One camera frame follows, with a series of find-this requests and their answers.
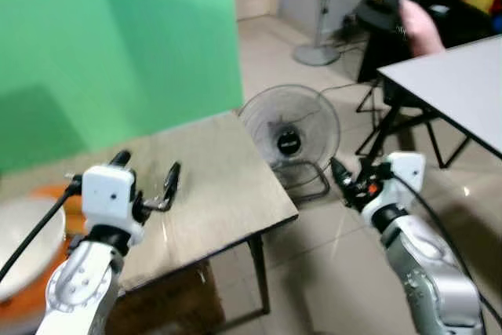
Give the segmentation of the wooden table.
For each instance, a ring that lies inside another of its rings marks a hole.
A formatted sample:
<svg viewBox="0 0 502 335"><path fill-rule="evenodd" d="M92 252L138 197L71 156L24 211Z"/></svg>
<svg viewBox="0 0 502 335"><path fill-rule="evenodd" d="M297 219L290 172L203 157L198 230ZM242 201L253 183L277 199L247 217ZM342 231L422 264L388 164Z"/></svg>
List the wooden table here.
<svg viewBox="0 0 502 335"><path fill-rule="evenodd" d="M48 184L63 184L69 173L108 162L122 150L129 150L137 188L148 198L162 190L166 171L174 162L180 163L180 185L172 209L151 216L146 238L126 256L121 293L130 294L247 244L260 313L270 313L263 235L296 219L298 212L233 112L26 169L7 169L0 157L0 200L18 198Z"/></svg>

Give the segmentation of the black floor fan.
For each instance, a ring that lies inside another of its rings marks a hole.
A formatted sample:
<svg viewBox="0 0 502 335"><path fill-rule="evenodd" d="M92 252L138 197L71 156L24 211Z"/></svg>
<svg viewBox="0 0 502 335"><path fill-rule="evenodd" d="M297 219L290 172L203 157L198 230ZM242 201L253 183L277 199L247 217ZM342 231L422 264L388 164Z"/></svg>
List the black floor fan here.
<svg viewBox="0 0 502 335"><path fill-rule="evenodd" d="M324 198L324 173L341 142L340 117L322 94L301 84L282 84L247 100L237 116L294 205Z"/></svg>

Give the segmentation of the green screen backdrop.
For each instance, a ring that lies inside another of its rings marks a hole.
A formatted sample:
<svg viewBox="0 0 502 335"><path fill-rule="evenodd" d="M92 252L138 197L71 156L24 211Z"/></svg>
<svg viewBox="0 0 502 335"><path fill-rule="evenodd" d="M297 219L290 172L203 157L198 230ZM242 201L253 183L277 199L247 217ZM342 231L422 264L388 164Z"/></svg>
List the green screen backdrop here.
<svg viewBox="0 0 502 335"><path fill-rule="evenodd" d="M0 0L0 173L242 100L235 0Z"/></svg>

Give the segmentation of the white bowl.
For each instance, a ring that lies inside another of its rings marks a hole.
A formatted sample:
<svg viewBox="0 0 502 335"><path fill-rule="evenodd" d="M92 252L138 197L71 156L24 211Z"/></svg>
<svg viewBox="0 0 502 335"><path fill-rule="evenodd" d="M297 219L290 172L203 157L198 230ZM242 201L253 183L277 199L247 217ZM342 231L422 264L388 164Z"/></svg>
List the white bowl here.
<svg viewBox="0 0 502 335"><path fill-rule="evenodd" d="M55 202L51 196L0 200L0 270ZM42 275L64 244L65 224L64 210L58 209L0 277L0 300L10 299Z"/></svg>

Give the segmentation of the grey standing fan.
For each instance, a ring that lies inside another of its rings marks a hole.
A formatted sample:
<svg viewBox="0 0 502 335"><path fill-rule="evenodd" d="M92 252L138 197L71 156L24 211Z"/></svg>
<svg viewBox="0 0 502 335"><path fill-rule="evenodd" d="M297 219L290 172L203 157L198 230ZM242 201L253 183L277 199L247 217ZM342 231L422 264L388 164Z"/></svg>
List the grey standing fan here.
<svg viewBox="0 0 502 335"><path fill-rule="evenodd" d="M317 13L315 30L311 44L297 46L294 49L292 56L298 63L312 66L323 67L340 58L340 52L337 47L334 47L324 37L324 26L326 18L329 15L329 0L317 0Z"/></svg>

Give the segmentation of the white folding table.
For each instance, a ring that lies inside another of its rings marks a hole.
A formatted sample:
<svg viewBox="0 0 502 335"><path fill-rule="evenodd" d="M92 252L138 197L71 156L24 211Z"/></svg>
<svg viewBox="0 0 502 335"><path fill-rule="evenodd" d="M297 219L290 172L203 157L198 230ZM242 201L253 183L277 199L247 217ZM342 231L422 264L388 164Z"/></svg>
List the white folding table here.
<svg viewBox="0 0 502 335"><path fill-rule="evenodd" d="M416 56L380 67L380 77L399 91L415 97L427 107L422 115L395 123L402 103L391 109L373 133L356 149L356 155L372 162L388 135L413 125L444 119L465 135L447 160L438 160L448 169L470 141L477 142L496 157L502 148L502 37L492 36L459 45L446 51Z"/></svg>

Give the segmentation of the black chair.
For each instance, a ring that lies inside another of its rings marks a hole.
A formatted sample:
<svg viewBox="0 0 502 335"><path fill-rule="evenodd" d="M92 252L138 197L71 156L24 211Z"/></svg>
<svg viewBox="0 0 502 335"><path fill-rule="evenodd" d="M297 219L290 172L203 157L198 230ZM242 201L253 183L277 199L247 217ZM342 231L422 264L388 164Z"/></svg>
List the black chair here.
<svg viewBox="0 0 502 335"><path fill-rule="evenodd" d="M399 0L361 0L354 15L359 27L369 34L356 81L372 81L381 67L412 58L399 16Z"/></svg>

